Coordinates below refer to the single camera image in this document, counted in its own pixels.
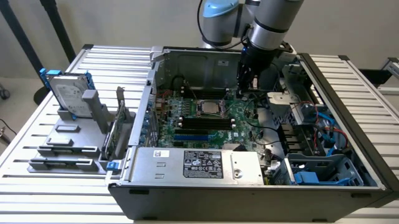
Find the white slatted table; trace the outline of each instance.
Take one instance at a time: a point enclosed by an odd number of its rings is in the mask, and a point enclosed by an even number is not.
[[[150,49],[94,46],[79,53],[69,71],[90,71],[101,100],[111,111],[118,107],[117,87],[125,87],[127,107],[135,111],[150,69]],[[337,87],[349,87],[343,80],[337,80]],[[370,97],[367,93],[355,94],[354,97],[361,95]],[[38,154],[37,147],[43,144],[58,119],[58,101],[50,94],[0,156],[0,223],[133,223],[109,193],[105,175],[57,175],[27,171],[27,162]],[[393,168],[399,169],[396,149],[390,155],[385,159]],[[337,223],[398,224],[399,201],[379,209],[361,209]]]

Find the power supply label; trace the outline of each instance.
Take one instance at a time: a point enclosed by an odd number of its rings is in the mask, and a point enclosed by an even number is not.
[[[223,179],[222,152],[185,151],[183,175],[186,178]]]

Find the black pcie slot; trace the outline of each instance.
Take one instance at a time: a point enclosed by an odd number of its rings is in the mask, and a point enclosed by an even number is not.
[[[175,129],[175,134],[199,134],[199,135],[207,135],[207,130],[187,130],[187,129]]]
[[[233,130],[231,119],[183,118],[183,129]]]
[[[226,96],[226,90],[191,90],[189,87],[185,88],[185,98],[197,99],[223,99]]]

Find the floor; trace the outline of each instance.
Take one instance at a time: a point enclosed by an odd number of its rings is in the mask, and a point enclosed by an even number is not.
[[[3,77],[0,77],[0,83],[11,92],[11,97],[7,100],[0,99],[0,119],[19,132],[38,108],[34,102],[34,94],[43,84],[39,79]],[[6,130],[6,134],[11,139],[15,137],[10,130]],[[0,144],[0,154],[5,150],[6,145]]]

